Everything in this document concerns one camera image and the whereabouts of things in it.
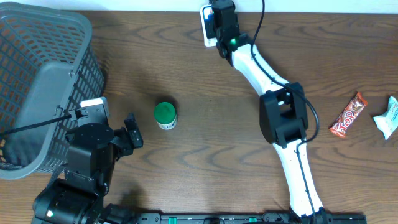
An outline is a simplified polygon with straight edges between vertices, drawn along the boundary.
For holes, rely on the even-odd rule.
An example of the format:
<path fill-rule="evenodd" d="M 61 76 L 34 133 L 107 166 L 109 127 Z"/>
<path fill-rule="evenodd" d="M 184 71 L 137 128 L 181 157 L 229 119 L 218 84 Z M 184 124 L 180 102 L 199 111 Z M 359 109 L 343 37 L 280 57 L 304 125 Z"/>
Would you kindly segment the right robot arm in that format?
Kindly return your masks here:
<path fill-rule="evenodd" d="M 259 95 L 259 125 L 265 140 L 277 151 L 290 194 L 292 223 L 327 223 L 307 157 L 308 115 L 319 117 L 300 83 L 278 75 L 262 58 L 255 37 L 239 30 L 235 3 L 210 1 L 202 9 L 204 37 L 220 56 L 241 72 Z"/>

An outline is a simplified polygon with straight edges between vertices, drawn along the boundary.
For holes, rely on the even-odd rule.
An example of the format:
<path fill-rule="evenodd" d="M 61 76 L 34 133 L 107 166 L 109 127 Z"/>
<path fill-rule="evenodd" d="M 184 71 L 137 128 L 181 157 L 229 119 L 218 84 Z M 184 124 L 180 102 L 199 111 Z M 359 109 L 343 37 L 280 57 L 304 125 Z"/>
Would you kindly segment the green lid white jar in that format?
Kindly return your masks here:
<path fill-rule="evenodd" d="M 177 125 L 177 112 L 173 104 L 161 102 L 154 109 L 154 118 L 163 130 L 170 130 Z"/>

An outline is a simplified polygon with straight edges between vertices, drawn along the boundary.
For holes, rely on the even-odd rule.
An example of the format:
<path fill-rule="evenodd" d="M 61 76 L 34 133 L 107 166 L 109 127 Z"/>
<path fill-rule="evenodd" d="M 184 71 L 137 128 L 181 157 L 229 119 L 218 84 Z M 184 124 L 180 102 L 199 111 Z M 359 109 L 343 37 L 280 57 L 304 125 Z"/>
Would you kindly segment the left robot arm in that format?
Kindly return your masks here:
<path fill-rule="evenodd" d="M 104 205 L 116 162 L 144 144 L 135 116 L 113 130 L 107 121 L 84 123 L 68 131 L 67 163 L 53 172 L 33 203 L 33 224 L 136 223 L 136 214 Z"/>

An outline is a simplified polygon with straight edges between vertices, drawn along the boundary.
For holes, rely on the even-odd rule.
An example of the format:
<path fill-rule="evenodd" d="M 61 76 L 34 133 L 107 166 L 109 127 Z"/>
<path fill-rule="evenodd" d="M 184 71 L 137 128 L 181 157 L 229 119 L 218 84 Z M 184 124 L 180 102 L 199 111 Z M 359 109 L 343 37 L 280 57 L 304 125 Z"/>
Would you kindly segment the orange snack packet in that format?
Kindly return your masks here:
<path fill-rule="evenodd" d="M 211 7 L 205 7 L 203 9 L 203 18 L 205 22 L 208 22 L 213 18 L 213 10 Z"/>

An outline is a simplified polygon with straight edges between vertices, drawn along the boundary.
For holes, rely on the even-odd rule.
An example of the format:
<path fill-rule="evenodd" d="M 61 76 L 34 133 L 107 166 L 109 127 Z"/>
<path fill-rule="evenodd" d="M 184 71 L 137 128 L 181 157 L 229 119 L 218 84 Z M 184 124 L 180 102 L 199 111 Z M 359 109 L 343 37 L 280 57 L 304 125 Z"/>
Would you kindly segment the red chocolate bar wrapper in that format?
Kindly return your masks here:
<path fill-rule="evenodd" d="M 333 125 L 329 128 L 329 131 L 340 138 L 345 138 L 347 129 L 352 125 L 354 120 L 367 105 L 368 102 L 364 99 L 363 95 L 360 92 L 357 92 Z"/>

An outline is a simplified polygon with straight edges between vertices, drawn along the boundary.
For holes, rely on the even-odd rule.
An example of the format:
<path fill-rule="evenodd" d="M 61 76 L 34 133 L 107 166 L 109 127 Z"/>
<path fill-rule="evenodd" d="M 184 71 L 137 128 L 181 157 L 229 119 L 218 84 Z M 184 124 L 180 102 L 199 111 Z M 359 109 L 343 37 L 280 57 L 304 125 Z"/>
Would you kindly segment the teal white tissue pack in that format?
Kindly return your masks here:
<path fill-rule="evenodd" d="M 397 100 L 391 96 L 388 101 L 387 111 L 379 116 L 373 117 L 377 128 L 383 133 L 384 139 L 388 140 L 397 129 Z"/>

